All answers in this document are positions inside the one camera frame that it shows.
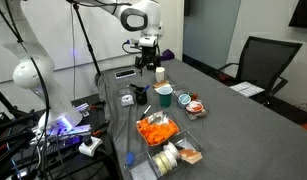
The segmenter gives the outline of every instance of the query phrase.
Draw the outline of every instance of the wall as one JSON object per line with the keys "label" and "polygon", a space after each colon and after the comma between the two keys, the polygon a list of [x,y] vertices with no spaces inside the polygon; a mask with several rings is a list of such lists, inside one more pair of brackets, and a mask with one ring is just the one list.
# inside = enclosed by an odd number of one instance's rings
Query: wall
{"label": "wall", "polygon": [[185,17],[183,52],[214,68],[226,63],[241,0],[194,0]]}
{"label": "wall", "polygon": [[[307,29],[288,27],[298,0],[242,0],[228,62],[238,62],[248,36],[301,42],[304,45],[282,74],[289,83],[276,95],[291,103],[307,102]],[[229,69],[234,75],[235,69]]]}
{"label": "wall", "polygon": [[[160,41],[161,51],[169,48],[177,59],[182,57],[183,44],[183,13],[184,3],[178,0],[159,1],[161,4],[162,22],[164,35]],[[102,60],[98,64],[101,70],[111,69],[121,66],[133,65],[134,55],[126,55]],[[73,68],[67,68],[56,71],[55,78],[67,90],[67,93],[73,99]],[[95,68],[93,64],[86,64],[76,67],[76,98],[85,97],[97,93],[94,84]],[[30,91],[16,86],[13,81],[0,83],[0,90],[10,100],[13,105],[17,105],[21,110],[29,111],[31,109],[40,110],[44,104]],[[6,111],[0,103],[0,112]]]}

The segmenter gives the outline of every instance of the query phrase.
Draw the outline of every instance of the white paper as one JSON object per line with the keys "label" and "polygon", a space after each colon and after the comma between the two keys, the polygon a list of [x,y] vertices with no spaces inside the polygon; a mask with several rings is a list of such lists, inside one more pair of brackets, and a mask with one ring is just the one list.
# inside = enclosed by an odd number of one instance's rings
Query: white paper
{"label": "white paper", "polygon": [[254,84],[248,83],[248,82],[242,82],[240,84],[234,85],[230,87],[231,89],[241,93],[242,95],[246,96],[246,97],[250,97],[253,96],[255,94],[258,94],[262,91],[264,91],[264,89],[255,86]]}

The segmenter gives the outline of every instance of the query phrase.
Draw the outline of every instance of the carrot pieces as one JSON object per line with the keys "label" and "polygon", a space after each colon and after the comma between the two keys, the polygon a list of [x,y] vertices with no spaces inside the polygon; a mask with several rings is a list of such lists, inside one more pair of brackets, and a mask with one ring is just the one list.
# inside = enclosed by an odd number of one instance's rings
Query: carrot pieces
{"label": "carrot pieces", "polygon": [[145,118],[137,123],[137,130],[149,146],[158,145],[179,132],[179,128],[171,119],[168,124],[158,125],[150,124],[148,118]]}

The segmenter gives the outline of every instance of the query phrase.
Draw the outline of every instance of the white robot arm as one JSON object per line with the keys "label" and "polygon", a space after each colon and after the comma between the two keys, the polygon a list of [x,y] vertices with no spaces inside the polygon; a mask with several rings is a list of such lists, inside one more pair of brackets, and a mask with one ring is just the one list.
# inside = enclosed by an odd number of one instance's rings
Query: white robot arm
{"label": "white robot arm", "polygon": [[[159,58],[156,58],[156,48],[158,48],[157,36],[160,25],[160,6],[156,1],[142,0],[132,6],[126,3],[117,3],[115,0],[67,1],[70,3],[89,4],[100,7],[117,17],[126,30],[141,30],[141,38],[135,44],[142,47],[143,53],[142,59],[136,62],[136,66],[143,68],[148,63],[159,63]],[[53,76],[55,68],[54,62],[36,38],[21,10],[20,3],[21,0],[0,0],[0,39],[2,45],[20,59],[19,65],[14,70],[13,80],[18,86],[30,89],[45,103],[39,76],[31,62],[31,57],[33,57],[41,71],[49,94],[50,114],[47,129],[66,128],[70,130],[80,123],[82,115],[71,104],[70,98],[67,96],[63,87],[55,80]],[[17,27],[17,33],[22,35],[20,38],[10,36],[10,33],[14,29],[10,29],[11,31],[7,30],[7,23],[1,16],[1,14],[4,14],[7,22],[12,24],[11,14],[8,13],[8,9],[12,13],[13,22],[16,23],[14,26]],[[42,130],[44,125],[45,114],[39,121],[39,129]]]}

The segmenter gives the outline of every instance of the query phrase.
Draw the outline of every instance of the teal cup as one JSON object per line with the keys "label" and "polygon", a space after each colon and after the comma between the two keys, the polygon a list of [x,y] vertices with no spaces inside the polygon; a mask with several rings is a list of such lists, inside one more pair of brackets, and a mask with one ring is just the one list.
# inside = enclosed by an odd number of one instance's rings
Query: teal cup
{"label": "teal cup", "polygon": [[171,105],[173,89],[171,87],[161,87],[158,90],[160,95],[160,105],[167,108]]}

